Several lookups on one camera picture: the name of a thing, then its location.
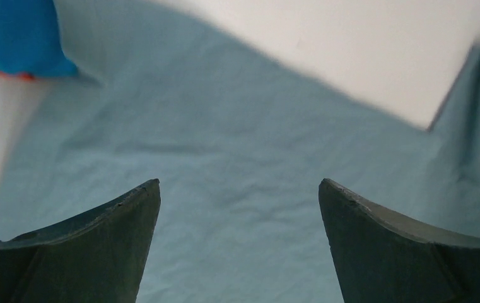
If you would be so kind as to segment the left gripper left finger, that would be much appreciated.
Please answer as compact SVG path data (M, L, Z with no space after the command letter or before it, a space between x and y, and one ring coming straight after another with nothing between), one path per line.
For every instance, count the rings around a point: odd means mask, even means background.
M0 302L134 302L160 210L156 179L0 241Z

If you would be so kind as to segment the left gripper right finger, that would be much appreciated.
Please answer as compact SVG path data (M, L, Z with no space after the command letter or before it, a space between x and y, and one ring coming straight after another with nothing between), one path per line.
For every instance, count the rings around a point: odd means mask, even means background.
M420 222L324 179L319 205L345 302L480 302L480 238Z

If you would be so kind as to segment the grey-blue t-shirt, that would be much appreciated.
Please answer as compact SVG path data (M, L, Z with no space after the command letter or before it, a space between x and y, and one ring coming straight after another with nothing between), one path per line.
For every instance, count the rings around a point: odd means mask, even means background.
M139 302L341 302L324 178L480 237L480 47L427 132L159 4L55 5L84 77L55 87L11 153L0 239L157 178Z

